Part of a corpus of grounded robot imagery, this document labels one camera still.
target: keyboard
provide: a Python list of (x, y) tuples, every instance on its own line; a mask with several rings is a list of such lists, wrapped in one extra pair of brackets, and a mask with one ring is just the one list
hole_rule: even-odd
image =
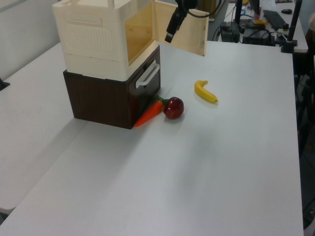
[(274, 30), (284, 28), (284, 24), (286, 24), (286, 22), (282, 19), (282, 17), (279, 15), (278, 12), (264, 10), (264, 14), (265, 14), (266, 19), (268, 20), (268, 22), (270, 23), (271, 27)]

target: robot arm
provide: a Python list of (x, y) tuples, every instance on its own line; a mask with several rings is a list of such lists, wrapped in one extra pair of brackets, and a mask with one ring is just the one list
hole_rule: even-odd
[(165, 41), (171, 43), (174, 34), (179, 30), (184, 18), (187, 16), (189, 9), (194, 9), (198, 6), (198, 0), (175, 0), (178, 4), (175, 12), (167, 27), (167, 35)]

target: vented panel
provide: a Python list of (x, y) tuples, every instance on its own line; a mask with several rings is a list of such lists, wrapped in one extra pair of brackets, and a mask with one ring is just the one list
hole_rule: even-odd
[(112, 35), (109, 30), (104, 28), (67, 24), (64, 35), (72, 48), (98, 52), (113, 50)]

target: toy fruit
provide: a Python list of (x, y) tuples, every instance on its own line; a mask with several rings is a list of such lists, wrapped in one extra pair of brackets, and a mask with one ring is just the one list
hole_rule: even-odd
[(197, 80), (195, 83), (195, 92), (202, 97), (203, 99), (205, 99), (208, 102), (217, 102), (218, 99), (217, 97), (210, 93), (209, 91), (207, 91), (203, 86), (206, 85), (208, 83), (207, 80)]
[(177, 97), (171, 97), (164, 106), (164, 114), (169, 119), (175, 119), (184, 112), (184, 103)]

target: wall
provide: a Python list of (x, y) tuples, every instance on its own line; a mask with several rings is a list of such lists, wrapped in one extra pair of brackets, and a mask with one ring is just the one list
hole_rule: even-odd
[(0, 78), (5, 80), (59, 42), (55, 2), (27, 0), (0, 13)]

